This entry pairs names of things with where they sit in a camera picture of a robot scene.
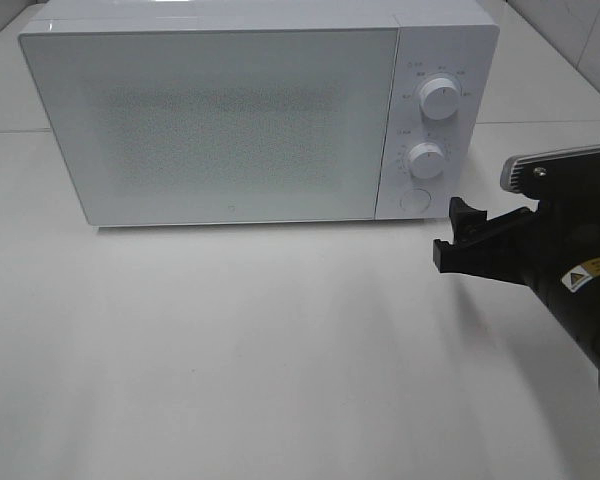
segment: microwave oven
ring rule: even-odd
[[[498,37],[473,0],[51,0],[19,36],[88,223],[447,215]]]

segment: microwave door window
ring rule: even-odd
[[[90,223],[373,218],[395,30],[65,35],[25,48],[43,41],[34,74]],[[63,55],[67,71],[42,71]]]

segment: warning label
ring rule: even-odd
[[[587,283],[600,276],[600,258],[593,258],[573,267],[563,277],[562,283],[572,293],[577,292]]]

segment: white knob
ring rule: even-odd
[[[413,176],[423,180],[439,175],[444,167],[444,153],[435,143],[416,145],[405,160]]]
[[[460,100],[460,85],[449,75],[425,81],[418,90],[420,108],[431,120],[444,120],[456,113]]]

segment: screw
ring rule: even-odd
[[[536,167],[533,169],[533,175],[536,178],[542,178],[547,176],[547,169],[544,167]]]

